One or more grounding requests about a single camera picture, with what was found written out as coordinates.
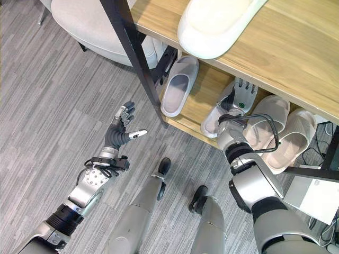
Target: black cable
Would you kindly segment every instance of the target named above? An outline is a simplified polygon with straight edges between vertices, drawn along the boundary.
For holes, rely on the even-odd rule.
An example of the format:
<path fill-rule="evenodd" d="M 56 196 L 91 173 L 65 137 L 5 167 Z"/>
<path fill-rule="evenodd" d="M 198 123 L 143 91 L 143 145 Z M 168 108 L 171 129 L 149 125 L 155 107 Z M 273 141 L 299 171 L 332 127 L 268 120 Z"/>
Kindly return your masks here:
<path fill-rule="evenodd" d="M 311 222 L 309 229 L 312 230 L 315 227 L 316 224 L 317 224 L 317 220 L 315 218 L 313 218 L 313 221 Z"/>
<path fill-rule="evenodd" d="M 307 152 L 307 151 L 309 151 L 309 150 L 314 150 L 317 154 L 320 155 L 320 153 L 319 153 L 314 147 L 309 147 L 309 148 L 307 148 L 307 149 L 306 149 L 304 152 L 302 152 L 302 154 L 301 154 L 302 160 L 304 161 L 304 164 L 305 164 L 305 165 L 309 165 L 308 163 L 306 163 L 306 160 L 305 160 L 305 158 L 304 158 L 305 152 Z"/>
<path fill-rule="evenodd" d="M 317 148 L 318 148 L 318 151 L 319 151 L 319 153 L 320 153 L 320 156 L 322 157 L 323 160 L 325 160 L 325 157 L 323 156 L 322 151 L 320 150 L 320 147 L 319 147 L 318 135 L 317 135 L 318 127 L 319 127 L 319 125 L 317 126 L 316 133 L 315 133 L 315 136 L 316 136 L 316 144 L 317 144 Z"/>
<path fill-rule="evenodd" d="M 275 140 L 275 147 L 274 148 L 266 148 L 266 149 L 259 149 L 259 150 L 255 150 L 254 152 L 274 152 L 276 151 L 276 149 L 278 149 L 280 142 L 279 142 L 279 136 L 278 136 L 278 131 L 276 130 L 275 124 L 274 124 L 274 120 L 270 115 L 267 114 L 254 114 L 254 115 L 249 115 L 249 116 L 236 116 L 237 119 L 250 119 L 250 118 L 255 118 L 255 117 L 262 117 L 265 118 L 272 131 L 273 131 L 273 135 L 274 135 L 274 140 Z"/>
<path fill-rule="evenodd" d="M 87 168 L 84 168 L 83 170 L 81 170 L 81 171 L 79 172 L 78 177 L 76 178 L 76 185 L 79 184 L 80 176 L 81 176 L 81 174 L 82 174 L 84 171 L 86 171 L 86 170 L 87 170 Z"/>
<path fill-rule="evenodd" d="M 81 170 L 78 174 L 78 177 L 76 179 L 76 185 L 79 184 L 79 180 L 80 180 L 80 177 L 81 177 L 81 174 L 88 170 L 88 169 L 91 169 L 93 168 L 93 163 L 91 163 L 91 160 L 87 160 L 85 163 L 84 163 L 84 166 L 86 168 L 84 168 L 83 170 Z M 94 168 L 95 169 L 98 169 L 105 177 L 107 178 L 112 178 L 112 173 L 115 175 L 115 176 L 118 176 L 119 173 L 116 172 L 116 170 L 121 170 L 121 168 L 119 167 L 116 167 L 116 166 L 113 166 L 113 165 L 109 165 L 109 166 L 101 166 L 101 165 L 94 165 Z"/>
<path fill-rule="evenodd" d="M 334 216 L 334 219 L 333 219 L 333 221 L 332 221 L 332 223 L 334 223 L 335 225 L 332 225 L 332 223 L 331 223 L 331 225 L 329 225 L 329 226 L 325 226 L 324 227 L 324 229 L 322 230 L 322 232 L 320 233 L 320 238 L 324 241 L 324 242 L 329 242 L 332 238 L 333 238 L 333 234 L 335 233 L 335 230 L 336 230 L 336 227 L 337 227 L 337 220 L 338 220 L 338 216 L 337 216 L 337 212 L 335 213 L 335 216 Z M 333 234 L 331 234 L 331 236 L 330 236 L 330 238 L 329 239 L 324 239 L 323 238 L 323 233 L 325 232 L 325 231 L 327 231 L 327 230 L 329 230 L 331 227 L 334 227 L 334 233 Z"/>

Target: white cardboard box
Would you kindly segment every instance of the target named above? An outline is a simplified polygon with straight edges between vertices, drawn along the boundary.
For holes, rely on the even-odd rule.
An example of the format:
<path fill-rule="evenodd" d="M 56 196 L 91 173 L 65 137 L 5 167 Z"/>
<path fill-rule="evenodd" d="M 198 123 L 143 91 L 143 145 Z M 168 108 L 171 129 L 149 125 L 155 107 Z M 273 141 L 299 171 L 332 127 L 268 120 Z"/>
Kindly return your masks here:
<path fill-rule="evenodd" d="M 304 165 L 300 167 L 320 168 Z M 339 207 L 339 183 L 296 176 L 284 201 L 330 225 Z"/>

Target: black metal frame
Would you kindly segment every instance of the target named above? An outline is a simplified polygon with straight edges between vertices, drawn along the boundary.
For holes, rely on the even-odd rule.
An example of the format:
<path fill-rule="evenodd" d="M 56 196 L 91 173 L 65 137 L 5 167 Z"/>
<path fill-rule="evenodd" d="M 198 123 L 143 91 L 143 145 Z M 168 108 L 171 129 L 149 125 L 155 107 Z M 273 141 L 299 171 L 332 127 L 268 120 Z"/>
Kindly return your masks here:
<path fill-rule="evenodd" d="M 168 75 L 177 57 L 177 50 L 168 46 L 157 67 L 150 70 L 142 49 L 145 35 L 137 31 L 132 14 L 126 0 L 100 0 L 125 52 L 138 75 L 146 94 L 152 103 L 164 127 L 168 124 L 160 111 L 160 99 L 156 85 L 162 84 L 163 77 Z M 339 182 L 339 127 L 337 127 L 332 142 L 328 148 L 322 170 L 288 167 L 284 172 L 305 177 Z"/>
<path fill-rule="evenodd" d="M 142 49 L 145 35 L 138 32 L 126 0 L 100 0 L 145 92 L 160 118 L 164 127 L 168 124 L 160 111 L 160 99 L 156 91 L 158 82 L 162 83 L 163 76 L 168 75 L 168 67 L 176 60 L 177 50 L 168 46 L 157 67 L 149 69 Z"/>
<path fill-rule="evenodd" d="M 339 126 L 333 133 L 321 169 L 288 167 L 284 173 L 339 183 Z"/>

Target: white slipper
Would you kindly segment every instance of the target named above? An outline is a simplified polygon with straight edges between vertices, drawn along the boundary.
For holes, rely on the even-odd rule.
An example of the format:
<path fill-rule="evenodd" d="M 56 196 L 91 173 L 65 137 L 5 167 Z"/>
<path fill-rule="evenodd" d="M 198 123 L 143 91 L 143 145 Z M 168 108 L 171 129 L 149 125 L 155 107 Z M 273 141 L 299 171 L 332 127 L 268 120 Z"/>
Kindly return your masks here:
<path fill-rule="evenodd" d="M 199 72 L 197 58 L 185 56 L 178 59 L 169 72 L 161 111 L 168 117 L 180 114 Z"/>
<path fill-rule="evenodd" d="M 288 101 L 279 96 L 270 95 L 258 103 L 252 114 L 267 114 L 271 116 L 276 130 L 280 133 L 285 128 L 290 107 Z M 261 117 L 249 119 L 243 134 L 253 150 L 266 149 L 274 138 L 269 123 Z"/>
<path fill-rule="evenodd" d="M 218 57 L 233 45 L 266 1 L 191 0 L 179 22 L 179 43 L 193 56 Z"/>
<path fill-rule="evenodd" d="M 281 144 L 274 152 L 265 153 L 262 158 L 276 175 L 283 172 L 309 146 L 317 122 L 312 113 L 298 109 L 287 118 L 285 129 L 279 134 Z M 268 147 L 274 147 L 274 139 Z"/>
<path fill-rule="evenodd" d="M 200 124 L 200 131 L 202 134 L 209 138 L 216 138 L 218 135 L 218 128 L 219 128 L 219 118 L 227 114 L 227 111 L 220 106 L 220 102 L 222 99 L 225 98 L 226 95 L 230 94 L 233 86 L 234 81 L 232 81 L 225 89 L 222 91 L 222 94 L 219 97 L 217 105 L 212 108 L 212 110 L 208 113 L 207 117 L 201 122 Z"/>

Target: robot forearm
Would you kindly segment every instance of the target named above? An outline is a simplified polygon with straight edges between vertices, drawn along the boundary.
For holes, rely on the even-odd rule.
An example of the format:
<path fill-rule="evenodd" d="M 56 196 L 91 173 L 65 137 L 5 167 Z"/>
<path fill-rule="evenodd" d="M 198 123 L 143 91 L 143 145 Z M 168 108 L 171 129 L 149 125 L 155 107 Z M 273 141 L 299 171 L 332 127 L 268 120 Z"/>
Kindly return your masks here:
<path fill-rule="evenodd" d="M 245 123 L 231 115 L 221 117 L 219 123 L 218 144 L 233 174 L 229 188 L 238 206 L 253 215 L 259 253 L 328 253 L 281 202 L 281 185 L 242 135 Z"/>

